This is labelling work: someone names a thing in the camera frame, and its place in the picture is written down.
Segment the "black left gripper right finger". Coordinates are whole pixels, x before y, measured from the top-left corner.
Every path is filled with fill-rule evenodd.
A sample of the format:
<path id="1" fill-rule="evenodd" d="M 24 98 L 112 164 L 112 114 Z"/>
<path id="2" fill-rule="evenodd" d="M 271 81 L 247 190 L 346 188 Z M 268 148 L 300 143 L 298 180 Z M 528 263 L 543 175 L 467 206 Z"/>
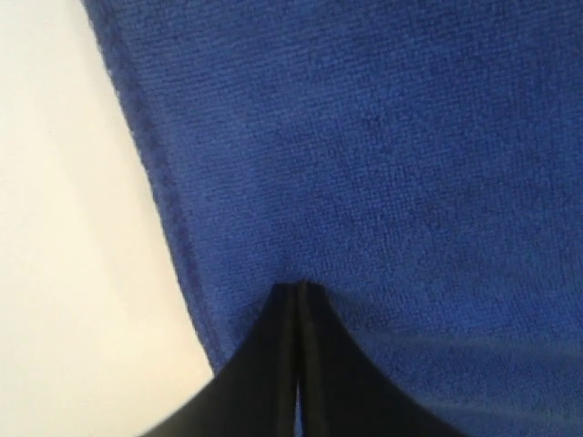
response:
<path id="1" fill-rule="evenodd" d="M 298 346 L 304 436 L 458 434 L 375 367 L 318 284 L 298 285 Z"/>

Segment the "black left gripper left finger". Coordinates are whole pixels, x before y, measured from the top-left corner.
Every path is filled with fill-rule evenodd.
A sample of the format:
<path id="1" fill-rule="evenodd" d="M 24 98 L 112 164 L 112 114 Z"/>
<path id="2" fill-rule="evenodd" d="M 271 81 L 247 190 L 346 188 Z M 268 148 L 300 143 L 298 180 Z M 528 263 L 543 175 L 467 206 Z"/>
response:
<path id="1" fill-rule="evenodd" d="M 297 393 L 294 287 L 271 293 L 239 349 L 147 436 L 293 436 Z"/>

